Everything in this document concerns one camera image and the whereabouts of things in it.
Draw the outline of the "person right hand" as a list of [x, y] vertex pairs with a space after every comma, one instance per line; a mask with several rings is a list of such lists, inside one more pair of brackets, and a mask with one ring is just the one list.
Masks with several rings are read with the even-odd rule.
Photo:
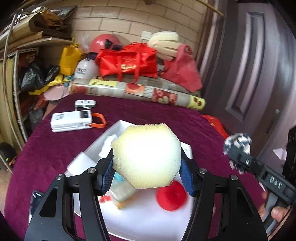
[[[276, 220], [278, 223], [282, 222], [282, 220], [287, 215], [288, 211], [290, 209], [290, 206], [287, 208], [281, 207], [281, 206], [275, 206], [271, 211], [271, 217]], [[264, 204], [262, 204], [258, 209], [259, 215], [261, 218], [265, 215], [265, 207]]]

